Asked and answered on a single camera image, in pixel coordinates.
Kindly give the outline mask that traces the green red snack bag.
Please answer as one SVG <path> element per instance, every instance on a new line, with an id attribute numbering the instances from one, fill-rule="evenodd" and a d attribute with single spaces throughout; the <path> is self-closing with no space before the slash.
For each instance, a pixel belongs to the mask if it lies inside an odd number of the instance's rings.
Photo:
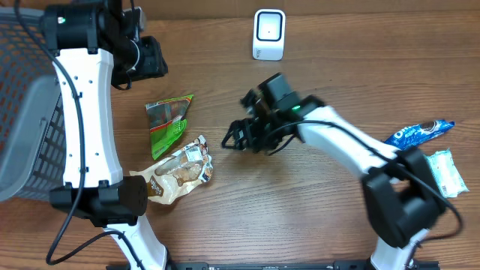
<path id="1" fill-rule="evenodd" d="M 149 120 L 151 156 L 154 160 L 182 136 L 188 123 L 185 115 L 193 97 L 193 94 L 189 94 L 145 105 Z"/>

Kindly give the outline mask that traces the beige brown snack pouch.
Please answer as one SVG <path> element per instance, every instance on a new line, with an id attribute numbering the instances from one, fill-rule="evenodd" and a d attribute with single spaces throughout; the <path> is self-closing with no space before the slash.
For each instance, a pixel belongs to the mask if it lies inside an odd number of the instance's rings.
<path id="1" fill-rule="evenodd" d="M 171 205 L 213 175 L 212 157 L 206 138 L 194 141 L 142 171 L 130 171 L 130 176 L 142 176 L 147 184 L 148 199 Z"/>

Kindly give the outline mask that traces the blue snack bar wrapper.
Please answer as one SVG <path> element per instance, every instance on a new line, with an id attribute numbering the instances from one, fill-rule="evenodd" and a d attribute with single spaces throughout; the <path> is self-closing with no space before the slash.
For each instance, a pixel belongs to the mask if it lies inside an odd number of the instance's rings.
<path id="1" fill-rule="evenodd" d="M 400 150 L 406 150 L 414 146 L 420 146 L 429 140 L 441 136 L 454 126 L 454 121 L 446 121 L 445 119 L 415 124 L 393 133 L 385 140 L 385 143 L 395 146 Z"/>

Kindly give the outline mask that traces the teal white snack packet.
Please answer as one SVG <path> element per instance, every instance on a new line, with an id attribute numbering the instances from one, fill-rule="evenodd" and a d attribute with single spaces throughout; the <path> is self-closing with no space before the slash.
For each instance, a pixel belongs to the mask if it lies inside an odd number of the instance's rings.
<path id="1" fill-rule="evenodd" d="M 449 149 L 436 151 L 426 158 L 439 191 L 445 198 L 455 198 L 463 192 L 469 192 Z"/>

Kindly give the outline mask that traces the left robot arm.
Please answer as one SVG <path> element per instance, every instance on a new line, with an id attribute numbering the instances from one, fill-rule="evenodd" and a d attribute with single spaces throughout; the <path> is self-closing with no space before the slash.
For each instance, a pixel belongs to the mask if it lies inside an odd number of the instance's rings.
<path id="1" fill-rule="evenodd" d="M 146 181 L 126 176 L 113 130 L 112 89 L 164 76 L 168 67 L 155 38 L 144 35 L 141 7 L 120 1 L 48 6 L 40 21 L 47 55 L 61 87 L 66 158 L 53 208 L 111 236 L 129 269 L 165 269 L 166 247 L 146 217 Z"/>

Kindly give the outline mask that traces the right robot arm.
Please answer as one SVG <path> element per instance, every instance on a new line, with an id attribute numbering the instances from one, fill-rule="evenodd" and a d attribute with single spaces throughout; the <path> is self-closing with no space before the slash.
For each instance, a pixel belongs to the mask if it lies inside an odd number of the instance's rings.
<path id="1" fill-rule="evenodd" d="M 284 138 L 297 138 L 361 182 L 367 217 L 378 236 L 363 269 L 438 269 L 435 262 L 414 258 L 447 206 L 420 149 L 400 150 L 368 136 L 319 98 L 300 98 L 282 73 L 251 89 L 240 103 L 249 116 L 231 123 L 222 148 L 273 155 L 286 146 Z"/>

